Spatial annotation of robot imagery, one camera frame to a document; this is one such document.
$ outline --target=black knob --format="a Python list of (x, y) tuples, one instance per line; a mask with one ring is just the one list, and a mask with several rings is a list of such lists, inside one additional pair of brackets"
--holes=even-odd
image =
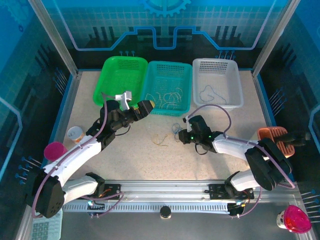
[(160, 209), (160, 216), (164, 219), (167, 219), (171, 216), (171, 209), (168, 206), (163, 206)]

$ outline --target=pink cup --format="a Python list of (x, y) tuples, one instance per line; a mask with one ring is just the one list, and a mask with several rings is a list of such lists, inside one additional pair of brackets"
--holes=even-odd
[(68, 149), (61, 142), (54, 141), (45, 147), (43, 155), (49, 161), (54, 162), (66, 152), (68, 152)]

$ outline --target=white speckled tabletop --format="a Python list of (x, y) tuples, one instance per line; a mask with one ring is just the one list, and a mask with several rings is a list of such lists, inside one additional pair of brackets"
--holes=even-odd
[[(93, 92), (99, 76), (100, 71), (83, 72), (67, 129), (80, 126), (86, 132), (99, 117), (101, 107), (93, 102)], [(255, 139), (256, 130), (265, 127), (266, 122), (251, 72), (240, 71), (240, 78), (244, 106), (230, 112), (232, 126), (227, 133), (243, 139)], [(190, 113), (196, 107), (192, 101)], [(223, 131), (228, 126), (228, 118), (220, 110), (205, 108), (198, 113), (212, 131)], [(249, 168), (242, 159), (212, 152), (198, 155), (194, 144), (183, 145), (176, 142), (171, 130), (174, 123), (186, 127), (182, 117), (155, 114), (134, 122), (128, 134), (116, 137), (104, 151), (76, 171), (72, 178), (94, 172), (106, 180), (226, 179), (236, 171)], [(124, 131), (126, 129), (120, 129), (117, 133)], [(161, 141), (166, 134), (169, 136), (162, 144), (167, 146), (158, 146), (152, 142), (154, 138)], [(67, 134), (63, 144), (68, 149), (74, 146)]]

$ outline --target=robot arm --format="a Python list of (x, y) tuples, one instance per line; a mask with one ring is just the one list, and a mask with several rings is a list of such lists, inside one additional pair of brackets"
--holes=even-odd
[(183, 144), (195, 143), (196, 150), (197, 146), (202, 146), (207, 152), (228, 154), (248, 162), (249, 170), (236, 172), (225, 181), (225, 190), (232, 197), (244, 190), (259, 186), (271, 191), (284, 179), (257, 145), (263, 147), (286, 174), (291, 173), (292, 167), (289, 161), (269, 138), (247, 141), (224, 136), (220, 131), (212, 132), (200, 115), (191, 118), (187, 116), (184, 121), (187, 128), (178, 133), (179, 140)]
[[(123, 96), (124, 99), (127, 99), (128, 92), (125, 92)], [(121, 101), (122, 109), (124, 110), (120, 110), (120, 105), (116, 100), (108, 100), (106, 102), (108, 111), (107, 120), (97, 138), (92, 139), (103, 125), (105, 117), (104, 107), (100, 110), (100, 118), (93, 123), (92, 127), (86, 132), (86, 136), (75, 147), (58, 160), (46, 165), (43, 169), (33, 168), (29, 172), (25, 184), (25, 202), (29, 206), (32, 206), (36, 192), (43, 179), (66, 156), (67, 158), (43, 185), (35, 210), (46, 218), (50, 218), (64, 204), (74, 199), (86, 195), (91, 195), (94, 198), (100, 196), (105, 186), (105, 180), (100, 176), (94, 173), (87, 173), (86, 176), (80, 179), (69, 180), (69, 178), (89, 159), (103, 151), (115, 139), (115, 133), (118, 129), (126, 128), (129, 124), (145, 118), (155, 106), (152, 101), (143, 100), (138, 102), (138, 108), (129, 107), (126, 104), (127, 100)]]

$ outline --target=calculator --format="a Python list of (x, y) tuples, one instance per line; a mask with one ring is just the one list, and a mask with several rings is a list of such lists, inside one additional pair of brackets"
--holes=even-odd
[(34, 218), (30, 240), (59, 240), (61, 238), (62, 209), (53, 217)]

